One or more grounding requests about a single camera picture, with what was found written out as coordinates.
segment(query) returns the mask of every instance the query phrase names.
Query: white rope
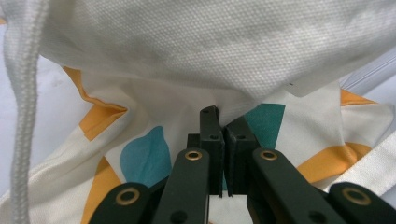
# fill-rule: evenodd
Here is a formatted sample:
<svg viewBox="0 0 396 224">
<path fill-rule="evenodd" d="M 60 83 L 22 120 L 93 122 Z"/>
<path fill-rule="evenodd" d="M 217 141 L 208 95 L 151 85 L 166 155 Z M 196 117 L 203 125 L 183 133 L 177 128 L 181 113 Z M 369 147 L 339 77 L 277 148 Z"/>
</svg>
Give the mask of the white rope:
<svg viewBox="0 0 396 224">
<path fill-rule="evenodd" d="M 5 63 L 18 107 L 11 168 L 12 222 L 25 224 L 30 222 L 28 173 L 37 99 L 36 66 L 49 0 L 6 1 L 2 7 L 7 20 Z"/>
</svg>

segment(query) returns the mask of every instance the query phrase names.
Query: drawstring bag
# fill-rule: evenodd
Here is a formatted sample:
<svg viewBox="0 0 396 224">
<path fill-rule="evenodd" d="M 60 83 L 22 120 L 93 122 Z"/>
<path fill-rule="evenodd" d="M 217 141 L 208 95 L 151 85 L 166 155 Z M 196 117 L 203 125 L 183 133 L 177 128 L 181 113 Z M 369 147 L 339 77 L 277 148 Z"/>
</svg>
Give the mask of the drawstring bag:
<svg viewBox="0 0 396 224">
<path fill-rule="evenodd" d="M 209 105 L 221 125 L 244 116 L 262 147 L 317 187 L 352 181 L 381 195 L 396 183 L 393 107 L 337 81 L 393 47 L 393 1 L 3 0 L 1 9 L 18 106 L 1 223 L 88 223 L 117 185 L 168 176 Z M 92 108 L 29 171 L 38 55 Z M 212 198 L 209 220 L 251 222 L 234 211 L 241 200 Z"/>
</svg>

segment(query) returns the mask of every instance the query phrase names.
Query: orange stripe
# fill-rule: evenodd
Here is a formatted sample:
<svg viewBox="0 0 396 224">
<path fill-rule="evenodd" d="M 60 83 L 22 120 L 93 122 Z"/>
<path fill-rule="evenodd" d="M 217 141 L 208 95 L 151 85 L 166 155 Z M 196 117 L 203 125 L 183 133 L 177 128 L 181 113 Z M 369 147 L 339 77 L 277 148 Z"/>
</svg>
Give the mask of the orange stripe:
<svg viewBox="0 0 396 224">
<path fill-rule="evenodd" d="M 84 132 L 85 136 L 91 141 L 110 126 L 116 119 L 125 114 L 127 109 L 119 105 L 107 104 L 99 99 L 91 98 L 83 89 L 81 72 L 68 67 L 64 67 L 64 71 L 75 83 L 82 99 L 93 103 L 91 110 L 79 123 L 79 127 Z"/>
<path fill-rule="evenodd" d="M 95 178 L 92 182 L 91 191 L 85 203 L 84 213 L 82 215 L 81 224 L 89 223 L 93 212 L 106 195 L 120 185 L 121 182 L 116 173 L 111 168 L 107 159 L 103 157 L 96 169 Z"/>
<path fill-rule="evenodd" d="M 372 105 L 376 102 L 367 100 L 357 94 L 349 91 L 341 90 L 341 105 Z"/>
<path fill-rule="evenodd" d="M 327 147 L 298 167 L 300 173 L 310 182 L 317 182 L 340 175 L 371 149 L 358 143 Z"/>
</svg>

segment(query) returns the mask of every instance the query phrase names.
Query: drawstring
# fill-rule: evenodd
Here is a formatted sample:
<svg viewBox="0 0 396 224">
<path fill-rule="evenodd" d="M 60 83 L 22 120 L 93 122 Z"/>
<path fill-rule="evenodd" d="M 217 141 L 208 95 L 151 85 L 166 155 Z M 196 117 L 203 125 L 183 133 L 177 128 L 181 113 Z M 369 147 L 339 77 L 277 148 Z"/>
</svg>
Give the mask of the drawstring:
<svg viewBox="0 0 396 224">
<path fill-rule="evenodd" d="M 4 55 L 18 107 L 18 124 L 11 167 L 12 222 L 29 220 L 28 175 L 37 101 L 36 67 L 50 0 L 6 1 Z"/>
</svg>

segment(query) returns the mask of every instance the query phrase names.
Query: blue-green shape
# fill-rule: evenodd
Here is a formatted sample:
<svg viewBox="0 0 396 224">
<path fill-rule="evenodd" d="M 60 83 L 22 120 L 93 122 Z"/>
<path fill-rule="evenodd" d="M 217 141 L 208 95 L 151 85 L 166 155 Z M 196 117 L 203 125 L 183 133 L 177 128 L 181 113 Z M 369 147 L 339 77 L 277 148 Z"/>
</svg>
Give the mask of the blue-green shape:
<svg viewBox="0 0 396 224">
<path fill-rule="evenodd" d="M 284 112 L 284 105 L 261 104 L 245 114 L 250 130 L 262 147 L 275 149 Z"/>
<path fill-rule="evenodd" d="M 147 187 L 167 177 L 172 166 L 163 127 L 157 126 L 145 136 L 128 143 L 121 152 L 120 167 L 127 182 Z"/>
</svg>

